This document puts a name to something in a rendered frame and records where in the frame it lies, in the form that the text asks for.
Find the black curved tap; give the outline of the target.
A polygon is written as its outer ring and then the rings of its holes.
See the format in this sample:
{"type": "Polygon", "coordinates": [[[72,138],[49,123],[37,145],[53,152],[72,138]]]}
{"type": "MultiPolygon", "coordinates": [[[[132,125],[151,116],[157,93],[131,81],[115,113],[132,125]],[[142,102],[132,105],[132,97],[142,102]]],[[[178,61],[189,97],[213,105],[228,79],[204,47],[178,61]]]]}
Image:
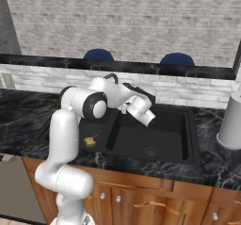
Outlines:
{"type": "Polygon", "coordinates": [[[114,79],[114,83],[117,85],[119,83],[119,78],[117,75],[115,75],[114,73],[110,73],[110,74],[107,74],[106,76],[104,76],[104,79],[106,80],[105,82],[107,84],[112,84],[113,82],[111,82],[109,79],[110,78],[113,78],[114,79]]]}

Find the white cylinder canister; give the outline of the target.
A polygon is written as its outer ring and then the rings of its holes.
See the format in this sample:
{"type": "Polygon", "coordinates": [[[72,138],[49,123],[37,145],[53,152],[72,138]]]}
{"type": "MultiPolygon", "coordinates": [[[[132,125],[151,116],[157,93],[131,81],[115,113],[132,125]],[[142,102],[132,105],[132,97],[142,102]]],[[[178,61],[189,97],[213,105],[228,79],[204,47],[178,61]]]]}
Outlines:
{"type": "Polygon", "coordinates": [[[226,149],[241,150],[241,91],[231,93],[217,142],[226,149]]]}

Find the wooden drawer front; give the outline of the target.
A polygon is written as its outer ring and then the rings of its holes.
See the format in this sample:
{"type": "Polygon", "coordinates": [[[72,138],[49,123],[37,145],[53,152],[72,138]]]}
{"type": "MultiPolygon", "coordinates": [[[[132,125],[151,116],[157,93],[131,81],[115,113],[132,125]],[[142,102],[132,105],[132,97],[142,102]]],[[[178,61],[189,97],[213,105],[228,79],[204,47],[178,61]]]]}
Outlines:
{"type": "Polygon", "coordinates": [[[180,199],[208,202],[213,188],[208,185],[196,185],[184,182],[175,182],[173,194],[180,199]]]}

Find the narrow wooden cupboard door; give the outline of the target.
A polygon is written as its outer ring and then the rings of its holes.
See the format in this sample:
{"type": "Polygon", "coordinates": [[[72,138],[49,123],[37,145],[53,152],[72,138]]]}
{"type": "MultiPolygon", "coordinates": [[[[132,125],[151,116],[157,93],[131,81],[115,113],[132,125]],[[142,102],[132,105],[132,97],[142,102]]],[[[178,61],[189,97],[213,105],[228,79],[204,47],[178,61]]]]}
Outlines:
{"type": "Polygon", "coordinates": [[[113,225],[111,191],[109,186],[95,184],[92,193],[83,201],[86,211],[96,225],[113,225]]]}

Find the yellow sponge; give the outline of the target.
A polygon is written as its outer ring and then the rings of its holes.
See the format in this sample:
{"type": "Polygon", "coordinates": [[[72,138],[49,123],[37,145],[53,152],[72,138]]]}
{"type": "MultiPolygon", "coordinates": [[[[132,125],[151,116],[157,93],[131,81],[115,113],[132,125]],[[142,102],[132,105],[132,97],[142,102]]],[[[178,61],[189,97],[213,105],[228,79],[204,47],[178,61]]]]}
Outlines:
{"type": "Polygon", "coordinates": [[[91,148],[96,146],[96,141],[94,140],[94,137],[85,137],[84,144],[86,147],[91,148]]]}

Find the black pan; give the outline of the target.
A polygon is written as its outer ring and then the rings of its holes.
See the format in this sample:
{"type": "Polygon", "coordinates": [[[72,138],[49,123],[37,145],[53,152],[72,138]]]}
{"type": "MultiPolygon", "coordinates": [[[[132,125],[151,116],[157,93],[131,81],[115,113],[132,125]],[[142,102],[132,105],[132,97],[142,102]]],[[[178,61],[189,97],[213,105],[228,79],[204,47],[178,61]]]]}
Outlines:
{"type": "MultiPolygon", "coordinates": [[[[108,117],[96,121],[80,120],[79,123],[79,149],[103,153],[109,137],[111,120],[108,117]],[[94,147],[88,147],[84,139],[92,137],[96,142],[94,147]]],[[[47,121],[31,139],[34,145],[49,146],[50,121],[47,121]]]]}

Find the wide wooden cupboard door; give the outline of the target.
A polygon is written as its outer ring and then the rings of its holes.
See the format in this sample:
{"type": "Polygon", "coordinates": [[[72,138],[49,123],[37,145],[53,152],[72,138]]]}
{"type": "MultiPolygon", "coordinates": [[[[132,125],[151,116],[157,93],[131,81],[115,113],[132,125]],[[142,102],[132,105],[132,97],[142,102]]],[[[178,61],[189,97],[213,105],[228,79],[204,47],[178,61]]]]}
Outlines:
{"type": "Polygon", "coordinates": [[[178,200],[142,192],[111,189],[114,225],[201,225],[206,204],[196,201],[178,200]],[[161,202],[180,212],[175,216],[164,207],[148,205],[135,208],[134,204],[147,201],[161,202]]]}

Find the wooden panel below sink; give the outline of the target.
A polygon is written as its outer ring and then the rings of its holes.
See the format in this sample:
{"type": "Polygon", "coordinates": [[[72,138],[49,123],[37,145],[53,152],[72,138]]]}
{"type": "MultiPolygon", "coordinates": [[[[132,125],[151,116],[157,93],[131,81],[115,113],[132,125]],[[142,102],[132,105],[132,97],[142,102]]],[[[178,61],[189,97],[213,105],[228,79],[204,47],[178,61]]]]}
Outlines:
{"type": "Polygon", "coordinates": [[[111,170],[99,170],[96,173],[96,179],[99,182],[109,185],[121,185],[122,187],[134,188],[149,188],[168,192],[172,192],[175,185],[175,182],[171,180],[111,170]]]}

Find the grey dishwasher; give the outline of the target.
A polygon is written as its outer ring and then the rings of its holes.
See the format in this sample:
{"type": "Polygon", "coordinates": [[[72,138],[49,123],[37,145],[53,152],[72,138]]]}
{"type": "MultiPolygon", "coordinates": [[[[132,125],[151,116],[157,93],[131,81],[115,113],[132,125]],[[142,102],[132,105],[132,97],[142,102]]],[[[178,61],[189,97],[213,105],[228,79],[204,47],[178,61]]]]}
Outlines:
{"type": "Polygon", "coordinates": [[[46,225],[21,156],[0,153],[0,217],[46,225]]]}

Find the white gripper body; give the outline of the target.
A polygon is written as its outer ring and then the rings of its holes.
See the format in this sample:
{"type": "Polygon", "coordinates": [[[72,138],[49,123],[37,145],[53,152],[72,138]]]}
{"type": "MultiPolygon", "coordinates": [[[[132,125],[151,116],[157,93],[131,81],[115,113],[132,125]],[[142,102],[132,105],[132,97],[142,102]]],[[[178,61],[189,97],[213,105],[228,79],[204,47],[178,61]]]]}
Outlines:
{"type": "Polygon", "coordinates": [[[126,101],[122,106],[121,106],[121,114],[126,114],[127,112],[127,108],[129,107],[129,105],[131,104],[130,101],[126,101]]]}

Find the grey wall socket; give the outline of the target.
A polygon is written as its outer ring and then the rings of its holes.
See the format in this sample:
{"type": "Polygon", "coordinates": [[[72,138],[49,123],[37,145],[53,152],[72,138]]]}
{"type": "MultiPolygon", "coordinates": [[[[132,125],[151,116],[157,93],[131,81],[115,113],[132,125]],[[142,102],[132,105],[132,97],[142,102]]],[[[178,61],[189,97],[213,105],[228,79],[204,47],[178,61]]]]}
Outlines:
{"type": "Polygon", "coordinates": [[[15,89],[15,85],[10,73],[3,73],[3,79],[5,81],[6,88],[15,89]]]}

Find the black kitchen sink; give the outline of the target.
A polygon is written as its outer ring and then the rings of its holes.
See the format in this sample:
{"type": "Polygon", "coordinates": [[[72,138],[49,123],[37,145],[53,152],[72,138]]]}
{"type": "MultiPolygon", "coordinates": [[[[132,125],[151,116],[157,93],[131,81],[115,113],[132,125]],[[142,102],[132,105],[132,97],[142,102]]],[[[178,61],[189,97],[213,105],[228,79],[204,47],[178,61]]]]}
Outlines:
{"type": "Polygon", "coordinates": [[[153,123],[146,127],[130,114],[112,109],[97,150],[147,161],[201,166],[193,110],[155,104],[153,123]]]}

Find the blue round stool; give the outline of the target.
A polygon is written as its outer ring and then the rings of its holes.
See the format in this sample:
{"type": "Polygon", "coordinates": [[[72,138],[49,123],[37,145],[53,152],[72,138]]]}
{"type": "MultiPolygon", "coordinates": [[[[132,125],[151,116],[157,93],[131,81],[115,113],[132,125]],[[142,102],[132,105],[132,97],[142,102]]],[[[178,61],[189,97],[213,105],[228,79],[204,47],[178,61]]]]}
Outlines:
{"type": "Polygon", "coordinates": [[[183,53],[167,54],[161,59],[160,63],[165,65],[183,65],[183,66],[195,65],[192,57],[183,53]]]}
{"type": "Polygon", "coordinates": [[[113,61],[114,57],[105,49],[91,49],[86,52],[84,59],[113,61]]]}

